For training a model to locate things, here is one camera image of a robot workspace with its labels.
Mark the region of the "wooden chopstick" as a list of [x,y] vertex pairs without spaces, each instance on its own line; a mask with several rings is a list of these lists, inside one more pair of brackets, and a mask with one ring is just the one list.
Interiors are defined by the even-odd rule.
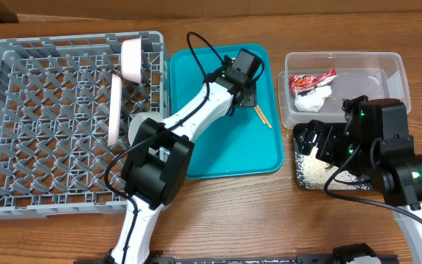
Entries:
[[262,123],[264,124],[264,125],[267,125],[267,121],[266,121],[266,119],[263,117],[263,114],[262,114],[262,112],[261,112],[261,110],[258,108],[258,106],[254,106],[254,111],[257,113],[257,115],[258,115],[258,117],[259,117],[259,119],[262,121]]
[[266,116],[264,115],[263,111],[261,110],[261,108],[256,105],[254,107],[255,112],[258,114],[260,120],[269,128],[272,129],[272,125],[270,124],[269,120],[266,118]]

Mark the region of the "white tissue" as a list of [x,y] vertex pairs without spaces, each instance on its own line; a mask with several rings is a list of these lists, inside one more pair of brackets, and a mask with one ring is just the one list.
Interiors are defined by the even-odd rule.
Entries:
[[331,86],[314,88],[295,96],[295,107],[302,112],[318,112],[332,94]]

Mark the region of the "red snack wrapper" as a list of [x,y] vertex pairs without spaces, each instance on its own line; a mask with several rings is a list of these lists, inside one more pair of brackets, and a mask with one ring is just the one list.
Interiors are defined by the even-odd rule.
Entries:
[[337,77],[337,72],[334,68],[330,69],[322,75],[293,75],[289,77],[289,86],[293,95],[301,92],[310,91],[317,87],[322,87],[329,84]]

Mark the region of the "grey bowl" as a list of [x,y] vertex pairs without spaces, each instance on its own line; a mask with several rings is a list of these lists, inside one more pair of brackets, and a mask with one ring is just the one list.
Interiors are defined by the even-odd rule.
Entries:
[[148,118],[151,118],[156,122],[160,122],[163,120],[163,115],[157,111],[148,111],[135,114],[132,120],[130,121],[127,133],[130,145],[133,145],[133,141],[136,137],[136,134],[138,133],[141,124]]

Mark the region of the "small white bowl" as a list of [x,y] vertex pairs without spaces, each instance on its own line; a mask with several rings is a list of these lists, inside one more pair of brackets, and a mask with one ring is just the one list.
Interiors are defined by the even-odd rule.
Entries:
[[121,73],[124,79],[141,83],[141,39],[126,40],[121,47]]

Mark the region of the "large white plate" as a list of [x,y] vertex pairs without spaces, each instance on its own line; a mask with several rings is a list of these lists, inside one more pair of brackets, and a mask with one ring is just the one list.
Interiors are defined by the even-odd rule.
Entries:
[[111,147],[118,142],[119,124],[122,102],[122,80],[119,76],[113,74],[111,80],[111,99],[109,106],[108,123],[108,146]]

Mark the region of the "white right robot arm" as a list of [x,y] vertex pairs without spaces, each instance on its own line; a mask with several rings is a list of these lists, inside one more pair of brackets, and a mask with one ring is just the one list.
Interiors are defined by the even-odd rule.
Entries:
[[[344,100],[342,109],[344,122],[312,120],[295,126],[299,153],[315,152],[316,159],[336,167],[323,185],[328,196],[391,210],[413,261],[422,263],[422,154],[415,153],[406,106],[399,99],[362,95]],[[344,171],[359,178],[356,185],[371,185],[383,202],[330,191]]]

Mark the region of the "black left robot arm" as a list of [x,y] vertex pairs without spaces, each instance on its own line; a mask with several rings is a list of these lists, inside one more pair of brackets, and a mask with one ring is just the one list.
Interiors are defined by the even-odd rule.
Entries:
[[120,177],[127,200],[117,245],[106,263],[145,263],[159,213],[179,192],[196,140],[217,119],[236,107],[253,107],[256,83],[264,62],[247,49],[235,58],[224,56],[221,66],[204,74],[199,93],[176,114],[163,120],[147,115],[132,134],[131,146],[115,157],[124,159]]

